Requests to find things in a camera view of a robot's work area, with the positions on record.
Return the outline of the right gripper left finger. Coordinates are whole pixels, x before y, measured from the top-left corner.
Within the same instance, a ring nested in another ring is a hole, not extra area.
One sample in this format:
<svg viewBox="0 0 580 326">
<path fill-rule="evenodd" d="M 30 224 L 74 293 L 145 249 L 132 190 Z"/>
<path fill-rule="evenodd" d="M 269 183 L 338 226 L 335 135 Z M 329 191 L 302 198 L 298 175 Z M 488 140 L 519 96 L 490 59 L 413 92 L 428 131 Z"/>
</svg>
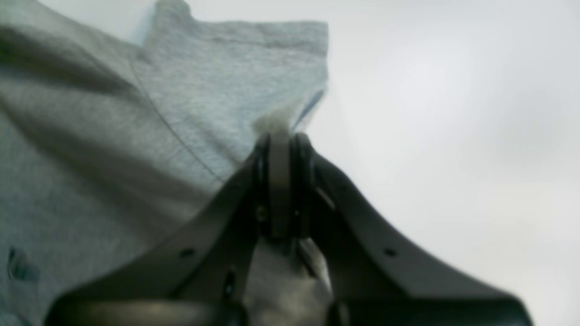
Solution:
<svg viewBox="0 0 580 326">
<path fill-rule="evenodd" d="M 266 134 L 216 196 L 135 261 L 61 295 L 48 326 L 247 326 L 243 304 L 254 249 L 283 235 L 272 173 L 289 186 L 289 136 Z"/>
</svg>

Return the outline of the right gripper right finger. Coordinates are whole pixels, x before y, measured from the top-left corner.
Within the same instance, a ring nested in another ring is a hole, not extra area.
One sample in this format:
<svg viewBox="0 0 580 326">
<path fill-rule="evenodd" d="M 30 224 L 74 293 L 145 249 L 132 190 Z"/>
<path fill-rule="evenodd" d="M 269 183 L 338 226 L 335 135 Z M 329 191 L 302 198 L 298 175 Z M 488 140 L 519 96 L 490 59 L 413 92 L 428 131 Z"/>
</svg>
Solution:
<svg viewBox="0 0 580 326">
<path fill-rule="evenodd" d="M 531 326 L 522 302 L 444 263 L 388 223 L 305 134 L 292 137 L 302 231 L 321 250 L 328 326 Z"/>
</svg>

